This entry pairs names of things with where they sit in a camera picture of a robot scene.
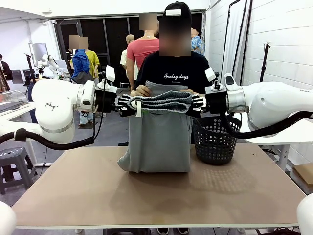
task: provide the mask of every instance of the yellow shirt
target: yellow shirt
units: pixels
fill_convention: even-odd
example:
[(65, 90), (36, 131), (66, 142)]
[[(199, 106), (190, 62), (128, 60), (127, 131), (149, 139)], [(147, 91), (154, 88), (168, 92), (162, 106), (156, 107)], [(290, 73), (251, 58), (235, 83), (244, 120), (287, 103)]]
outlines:
[(97, 54), (92, 50), (85, 51), (85, 53), (89, 59), (89, 73), (94, 79), (98, 78), (98, 75), (96, 77), (94, 76), (94, 67), (100, 64)]

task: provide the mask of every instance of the floor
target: floor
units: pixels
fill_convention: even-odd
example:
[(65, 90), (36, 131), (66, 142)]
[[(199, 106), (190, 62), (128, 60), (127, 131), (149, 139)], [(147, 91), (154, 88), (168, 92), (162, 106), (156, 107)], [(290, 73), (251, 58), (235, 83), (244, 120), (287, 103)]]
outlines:
[[(75, 112), (75, 125), (78, 126), (79, 123), (79, 113)], [(27, 121), (31, 122), (29, 113), (24, 114), (23, 116), (17, 118), (15, 121)], [(96, 128), (99, 127), (100, 118), (96, 119), (97, 125)], [(88, 138), (92, 135), (93, 129), (92, 125), (86, 127), (80, 127), (76, 129), (75, 137), (73, 141), (82, 140)], [(121, 118), (118, 113), (112, 112), (107, 114), (105, 118), (103, 118), (101, 131), (99, 133), (98, 138), (95, 140), (92, 146), (117, 146), (120, 142), (126, 142), (128, 140), (128, 119)], [(7, 141), (0, 145), (0, 149), (8, 149), (18, 146), (25, 146), (22, 142), (14, 142)], [(37, 161), (39, 163), (53, 163), (58, 159), (58, 157), (62, 154), (62, 151), (56, 151), (47, 149), (37, 142), (33, 142), (34, 151), (37, 157)], [(44, 172), (46, 168), (38, 168), (38, 176), (39, 178)], [(19, 174), (16, 172), (14, 177), (16, 179), (19, 178)], [(6, 195), (0, 194), (0, 201), (7, 203), (8, 205), (14, 205), (14, 203), (25, 193), (25, 189), (23, 186), (16, 186), (6, 189)], [(13, 235), (74, 235), (76, 234), (74, 230), (22, 230), (16, 229), (13, 232)], [(103, 231), (101, 229), (90, 229), (85, 230), (81, 235), (102, 235)], [(152, 235), (157, 235), (156, 229), (152, 229)], [(237, 229), (229, 229), (229, 228), (192, 228), (190, 230), (190, 235), (240, 235)], [(256, 235), (255, 230), (246, 231), (247, 235)], [(179, 235), (176, 229), (170, 229), (169, 235)]]

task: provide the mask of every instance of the pink t-shirt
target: pink t-shirt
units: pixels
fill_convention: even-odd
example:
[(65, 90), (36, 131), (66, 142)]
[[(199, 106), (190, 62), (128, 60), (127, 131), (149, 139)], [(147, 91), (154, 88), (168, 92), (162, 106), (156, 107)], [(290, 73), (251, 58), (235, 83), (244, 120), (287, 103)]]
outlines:
[(143, 60), (147, 55), (160, 49), (160, 40), (135, 40), (129, 43), (127, 47), (127, 57), (136, 60), (138, 70), (140, 69)]

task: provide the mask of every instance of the ceiling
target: ceiling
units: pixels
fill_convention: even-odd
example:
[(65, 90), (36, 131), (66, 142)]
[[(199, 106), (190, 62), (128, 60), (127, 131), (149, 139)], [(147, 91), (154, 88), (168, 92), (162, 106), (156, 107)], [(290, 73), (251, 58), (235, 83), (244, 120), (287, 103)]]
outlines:
[(29, 13), (29, 12), (0, 7), (0, 23), (19, 20), (19, 19), (29, 20), (29, 19), (37, 19), (37, 18), (44, 18), (44, 17), (41, 15)]

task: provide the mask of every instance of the black plastic basket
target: black plastic basket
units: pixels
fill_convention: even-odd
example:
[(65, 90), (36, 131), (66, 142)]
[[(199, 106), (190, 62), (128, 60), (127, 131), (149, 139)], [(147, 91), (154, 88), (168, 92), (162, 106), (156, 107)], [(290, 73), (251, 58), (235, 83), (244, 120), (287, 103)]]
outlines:
[[(231, 115), (227, 120), (233, 130), (239, 131), (242, 121)], [(197, 157), (211, 165), (223, 165), (233, 157), (237, 138), (231, 136), (222, 124), (220, 116), (194, 119), (193, 132)]]

